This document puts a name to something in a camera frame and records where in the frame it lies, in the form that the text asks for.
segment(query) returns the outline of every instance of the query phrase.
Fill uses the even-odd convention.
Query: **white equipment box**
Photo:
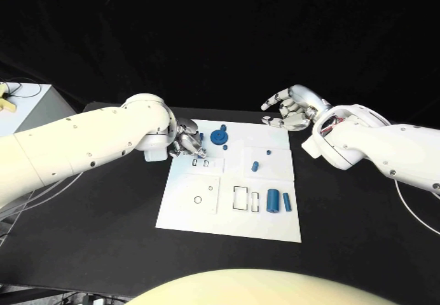
[[[11,91],[17,83],[7,83]],[[20,97],[8,97],[7,101],[15,105],[15,112],[0,111],[0,137],[48,124],[76,114],[51,85],[24,84],[14,92]]]
[[[258,124],[194,122],[207,157],[173,159],[155,227],[299,242],[286,130]],[[222,124],[226,150],[210,142],[210,133]],[[253,161],[259,163],[256,172],[250,170]],[[265,210],[268,189],[279,191],[278,213]],[[291,212],[285,211],[282,193],[288,193]]]

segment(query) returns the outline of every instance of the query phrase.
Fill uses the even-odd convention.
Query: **blue object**
[[[222,125],[219,130],[214,130],[211,133],[210,133],[210,142],[214,144],[214,145],[222,145],[223,143],[226,143],[227,141],[227,134],[226,134],[226,126]]]
[[[265,210],[269,213],[276,213],[279,211],[279,192],[276,189],[268,189],[268,205]]]
[[[288,193],[282,193],[282,199],[284,199],[285,211],[289,212],[291,211],[291,207],[289,207]]]
[[[250,168],[252,172],[256,172],[258,170],[258,162],[255,161]]]

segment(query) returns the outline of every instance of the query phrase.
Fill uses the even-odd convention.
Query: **black tabletop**
[[[173,111],[245,123],[259,123],[262,114]],[[307,155],[308,135],[288,134],[302,243],[155,229],[171,159],[147,163],[134,151],[20,215],[0,247],[0,283],[135,296],[203,271],[258,268],[327,278],[399,304],[437,304],[440,236],[413,220],[393,181],[369,161],[341,171]],[[438,200],[413,187],[400,190],[415,212],[438,223]]]

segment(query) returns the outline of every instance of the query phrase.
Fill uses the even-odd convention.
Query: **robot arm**
[[[70,116],[47,125],[0,138],[0,208],[27,192],[122,157],[144,151],[145,161],[173,155],[197,154],[197,125],[178,124],[155,95],[138,94],[121,107],[108,107]]]
[[[286,130],[301,130],[314,122],[311,136],[301,145],[311,157],[323,156],[341,170],[369,159],[387,178],[440,194],[438,130],[390,125],[360,105],[331,107],[304,86],[282,92],[288,95],[276,93],[261,106],[265,110],[282,100],[282,119],[263,117],[262,122]]]

